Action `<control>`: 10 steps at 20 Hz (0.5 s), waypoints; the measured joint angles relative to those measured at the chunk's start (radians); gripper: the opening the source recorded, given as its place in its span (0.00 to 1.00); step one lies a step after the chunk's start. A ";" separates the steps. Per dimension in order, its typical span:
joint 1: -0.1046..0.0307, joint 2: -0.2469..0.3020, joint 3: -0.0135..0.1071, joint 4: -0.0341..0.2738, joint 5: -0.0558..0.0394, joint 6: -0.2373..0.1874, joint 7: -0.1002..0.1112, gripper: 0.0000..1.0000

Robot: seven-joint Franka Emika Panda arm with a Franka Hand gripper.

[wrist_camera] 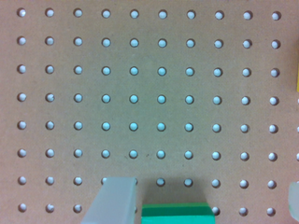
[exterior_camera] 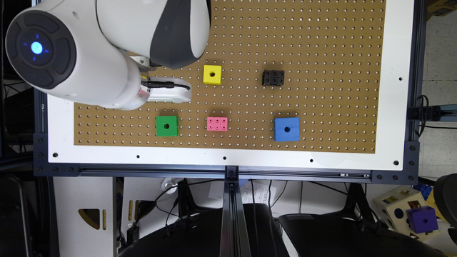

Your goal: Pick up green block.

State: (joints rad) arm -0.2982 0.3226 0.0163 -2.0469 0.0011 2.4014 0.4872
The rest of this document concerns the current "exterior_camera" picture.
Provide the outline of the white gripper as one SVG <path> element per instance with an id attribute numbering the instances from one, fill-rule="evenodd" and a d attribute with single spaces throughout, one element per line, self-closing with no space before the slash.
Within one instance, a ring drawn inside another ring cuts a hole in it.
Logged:
<path id="1" fill-rule="evenodd" d="M 151 77 L 141 82 L 150 95 L 149 101 L 182 103 L 192 97 L 192 86 L 183 79 L 173 77 Z"/>

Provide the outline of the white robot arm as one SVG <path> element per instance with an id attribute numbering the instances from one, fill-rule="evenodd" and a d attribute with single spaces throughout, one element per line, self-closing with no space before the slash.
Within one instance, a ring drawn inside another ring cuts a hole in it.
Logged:
<path id="1" fill-rule="evenodd" d="M 108 109 L 147 101 L 188 102 L 183 79 L 143 79 L 132 54 L 180 69 L 204 53 L 208 0 L 43 1 L 14 17 L 6 55 L 14 70 L 46 94 Z"/>

